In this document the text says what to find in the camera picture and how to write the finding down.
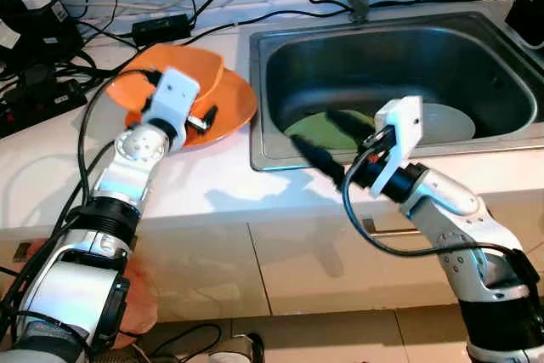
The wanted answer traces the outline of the black charger box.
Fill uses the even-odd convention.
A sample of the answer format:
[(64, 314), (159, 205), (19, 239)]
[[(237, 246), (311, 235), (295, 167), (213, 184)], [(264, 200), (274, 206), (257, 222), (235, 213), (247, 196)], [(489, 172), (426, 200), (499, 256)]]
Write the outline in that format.
[(20, 0), (0, 0), (0, 72), (17, 74), (30, 66), (70, 59), (82, 47), (77, 20), (60, 0), (39, 9), (29, 9)]

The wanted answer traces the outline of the black power strip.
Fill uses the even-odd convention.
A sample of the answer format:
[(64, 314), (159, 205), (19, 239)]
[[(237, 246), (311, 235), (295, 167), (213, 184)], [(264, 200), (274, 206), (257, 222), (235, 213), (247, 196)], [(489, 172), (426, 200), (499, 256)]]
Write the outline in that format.
[(85, 106), (86, 94), (69, 80), (8, 91), (0, 96), (0, 139)]

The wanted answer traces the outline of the stainless steel sink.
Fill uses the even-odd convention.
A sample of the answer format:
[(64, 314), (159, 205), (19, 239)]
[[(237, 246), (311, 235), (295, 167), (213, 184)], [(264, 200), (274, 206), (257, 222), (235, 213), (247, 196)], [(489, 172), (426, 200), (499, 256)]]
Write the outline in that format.
[(420, 96), (473, 121), (466, 140), (423, 143), (413, 156), (540, 149), (543, 69), (479, 12), (419, 14), (365, 24), (277, 25), (244, 34), (238, 66), (258, 96), (250, 166), (303, 168), (287, 129), (330, 108), (377, 113)]

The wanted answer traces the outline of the green plate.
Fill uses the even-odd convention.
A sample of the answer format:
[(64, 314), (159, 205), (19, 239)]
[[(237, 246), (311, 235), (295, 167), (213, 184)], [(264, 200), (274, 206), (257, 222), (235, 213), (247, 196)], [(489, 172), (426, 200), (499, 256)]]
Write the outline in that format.
[(312, 145), (326, 150), (356, 150), (358, 146), (358, 143), (348, 133), (339, 130), (330, 121), (326, 111), (314, 113), (292, 123), (284, 131), (284, 134), (288, 137), (297, 135), (297, 137), (310, 141)]

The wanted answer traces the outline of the white kitchen cabinet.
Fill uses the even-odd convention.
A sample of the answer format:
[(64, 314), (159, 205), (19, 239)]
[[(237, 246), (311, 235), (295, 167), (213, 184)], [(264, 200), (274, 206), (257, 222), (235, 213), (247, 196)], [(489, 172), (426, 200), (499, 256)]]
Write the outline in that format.
[(377, 250), (340, 207), (245, 213), (218, 190), (170, 187), (149, 197), (133, 254), (153, 279), (156, 324), (392, 309), (404, 339), (467, 336), (439, 258)]

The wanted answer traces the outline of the black power adapter brick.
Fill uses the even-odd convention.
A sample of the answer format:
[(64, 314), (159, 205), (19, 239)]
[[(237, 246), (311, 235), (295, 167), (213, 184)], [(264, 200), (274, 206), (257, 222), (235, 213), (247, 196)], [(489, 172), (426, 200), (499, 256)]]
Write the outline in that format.
[(190, 36), (193, 24), (187, 14), (144, 20), (132, 25), (131, 38), (137, 45), (148, 45), (186, 39)]

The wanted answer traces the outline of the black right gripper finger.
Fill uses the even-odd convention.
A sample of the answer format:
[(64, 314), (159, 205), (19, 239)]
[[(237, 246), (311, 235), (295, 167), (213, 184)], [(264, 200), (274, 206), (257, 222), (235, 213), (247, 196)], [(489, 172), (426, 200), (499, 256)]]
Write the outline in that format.
[(352, 110), (329, 110), (326, 117), (341, 133), (354, 140), (366, 140), (376, 133), (370, 116)]
[(302, 135), (292, 135), (292, 145), (311, 167), (318, 169), (322, 175), (330, 178), (334, 185), (343, 184), (345, 166), (342, 162), (335, 160), (329, 150), (320, 148)]

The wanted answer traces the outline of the red plastic bag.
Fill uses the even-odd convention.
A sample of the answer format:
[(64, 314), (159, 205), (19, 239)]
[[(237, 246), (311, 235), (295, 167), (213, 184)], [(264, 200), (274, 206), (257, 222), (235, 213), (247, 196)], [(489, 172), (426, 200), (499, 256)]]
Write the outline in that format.
[(126, 309), (119, 335), (114, 339), (113, 350), (135, 343), (150, 332), (158, 321), (158, 297), (153, 289), (153, 279), (139, 255), (131, 255), (123, 276), (129, 280), (131, 288), (126, 296)]

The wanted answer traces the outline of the pale grey bowl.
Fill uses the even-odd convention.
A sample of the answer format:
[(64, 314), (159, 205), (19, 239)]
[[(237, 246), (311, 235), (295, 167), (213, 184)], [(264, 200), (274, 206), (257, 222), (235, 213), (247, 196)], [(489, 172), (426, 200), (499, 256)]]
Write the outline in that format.
[(471, 140), (477, 133), (473, 119), (445, 104), (423, 103), (421, 123), (420, 145), (462, 142)]

